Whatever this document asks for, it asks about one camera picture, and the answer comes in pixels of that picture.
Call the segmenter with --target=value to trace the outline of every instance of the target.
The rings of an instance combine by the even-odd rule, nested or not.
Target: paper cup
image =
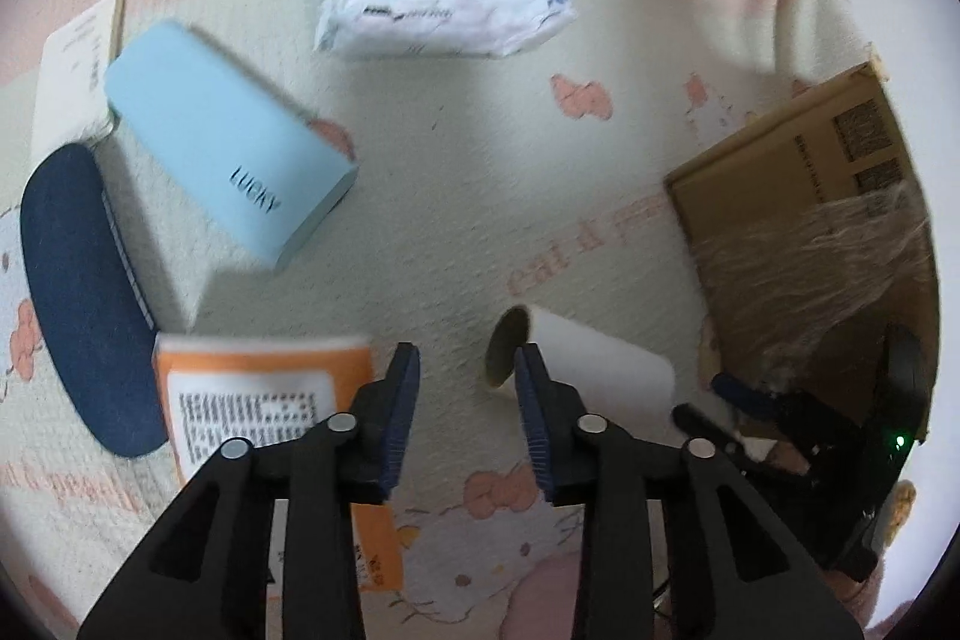
[[[487,347],[487,384],[496,394],[517,398],[514,354],[535,342],[552,380],[573,386],[587,410],[640,439],[675,445],[674,372],[656,353],[605,335],[530,305],[507,310]]]

